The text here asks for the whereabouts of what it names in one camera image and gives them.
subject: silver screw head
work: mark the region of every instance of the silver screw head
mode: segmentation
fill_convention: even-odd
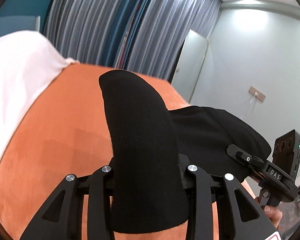
[[[103,172],[109,172],[109,171],[111,171],[111,167],[110,166],[103,166],[101,170]]]
[[[73,174],[69,174],[66,176],[66,181],[73,181],[74,180],[74,175]]]
[[[195,165],[189,165],[188,166],[188,170],[189,171],[197,171],[197,166],[195,166]]]
[[[263,197],[267,197],[269,195],[269,193],[267,192],[267,191],[265,191],[264,193],[263,193]]]
[[[233,180],[233,179],[234,179],[234,176],[233,176],[231,173],[225,174],[224,177],[225,177],[227,180]]]

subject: wall outlet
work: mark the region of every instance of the wall outlet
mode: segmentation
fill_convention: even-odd
[[[256,97],[257,100],[259,100],[261,103],[264,102],[265,95],[262,92],[260,92],[259,90],[257,90],[255,87],[251,86],[250,89],[249,89],[249,93],[252,96]]]

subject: black fabric cover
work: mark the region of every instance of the black fabric cover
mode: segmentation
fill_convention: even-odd
[[[209,174],[231,173],[240,182],[251,174],[226,154],[230,144],[264,161],[271,153],[270,145],[259,133],[225,110],[189,106],[169,112],[180,153]]]
[[[103,74],[99,84],[115,159],[112,230],[150,233],[184,223],[189,204],[176,133],[162,98],[123,70]]]

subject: orange fabric surface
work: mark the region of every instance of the orange fabric surface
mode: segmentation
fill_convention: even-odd
[[[69,173],[92,174],[112,157],[98,78],[111,70],[85,64],[64,69],[31,106],[0,162],[0,222],[18,240],[42,203]],[[163,80],[140,75],[169,110],[188,104]],[[85,199],[82,239],[86,240]],[[218,239],[214,205],[214,239]],[[183,240],[186,223],[165,231],[115,234],[118,240]]]

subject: finger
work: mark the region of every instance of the finger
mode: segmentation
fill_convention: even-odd
[[[264,212],[277,228],[282,219],[283,213],[277,207],[271,206],[265,206]]]

